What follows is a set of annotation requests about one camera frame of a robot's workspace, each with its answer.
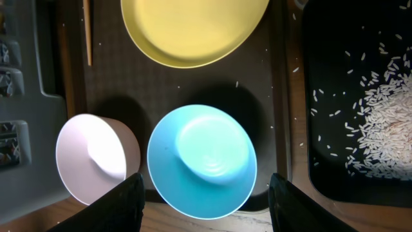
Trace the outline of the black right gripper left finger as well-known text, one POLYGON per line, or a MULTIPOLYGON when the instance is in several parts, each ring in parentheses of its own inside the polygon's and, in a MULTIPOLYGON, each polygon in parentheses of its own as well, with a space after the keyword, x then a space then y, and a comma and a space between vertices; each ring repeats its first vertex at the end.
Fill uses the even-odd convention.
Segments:
POLYGON ((144 181, 134 173, 94 203, 49 232, 139 232, 145 206, 144 181))

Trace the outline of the blue plastic bowl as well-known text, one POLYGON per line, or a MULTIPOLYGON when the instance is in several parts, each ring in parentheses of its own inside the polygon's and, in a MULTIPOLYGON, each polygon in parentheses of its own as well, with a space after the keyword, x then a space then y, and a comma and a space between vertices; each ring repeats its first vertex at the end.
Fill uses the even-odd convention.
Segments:
POLYGON ((179 107, 159 121, 149 139, 147 167, 168 205, 201 220, 240 209, 258 172, 243 127, 224 111, 202 104, 179 107))

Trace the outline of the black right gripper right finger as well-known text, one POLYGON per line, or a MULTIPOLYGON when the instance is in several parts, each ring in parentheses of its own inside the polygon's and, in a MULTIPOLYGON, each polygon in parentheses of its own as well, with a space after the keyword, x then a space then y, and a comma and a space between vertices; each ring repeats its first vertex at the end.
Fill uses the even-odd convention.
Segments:
POLYGON ((270 179, 268 203, 272 227, 277 232, 352 232, 355 230, 277 173, 270 179))

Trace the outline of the yellow plastic plate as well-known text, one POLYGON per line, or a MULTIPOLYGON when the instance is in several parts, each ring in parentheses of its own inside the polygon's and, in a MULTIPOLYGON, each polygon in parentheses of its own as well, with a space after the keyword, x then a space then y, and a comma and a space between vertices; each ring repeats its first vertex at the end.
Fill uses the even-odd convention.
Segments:
POLYGON ((214 63, 242 45, 268 0, 121 0, 126 30, 138 49, 171 68, 214 63))

